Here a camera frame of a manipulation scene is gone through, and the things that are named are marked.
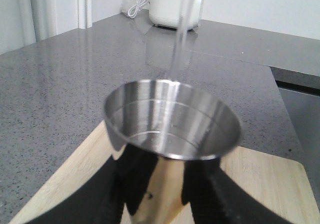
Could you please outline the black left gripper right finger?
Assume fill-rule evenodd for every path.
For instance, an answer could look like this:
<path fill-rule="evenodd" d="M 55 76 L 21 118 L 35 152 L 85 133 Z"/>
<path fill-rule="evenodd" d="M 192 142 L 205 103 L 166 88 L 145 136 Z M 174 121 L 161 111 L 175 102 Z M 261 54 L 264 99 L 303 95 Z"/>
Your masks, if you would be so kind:
<path fill-rule="evenodd" d="M 236 184 L 220 164 L 220 158 L 184 164 L 181 198 L 190 204 L 196 224 L 285 223 Z"/>

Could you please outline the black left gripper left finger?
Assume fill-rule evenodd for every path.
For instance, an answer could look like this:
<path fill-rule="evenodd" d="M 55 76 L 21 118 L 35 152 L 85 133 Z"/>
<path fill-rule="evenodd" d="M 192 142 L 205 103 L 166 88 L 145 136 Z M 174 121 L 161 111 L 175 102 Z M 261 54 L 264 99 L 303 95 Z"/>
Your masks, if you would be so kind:
<path fill-rule="evenodd" d="M 33 218 L 31 224 L 118 224 L 124 204 L 138 211 L 157 165 L 156 154 L 128 144 L 121 156 L 109 157 L 75 193 Z"/>

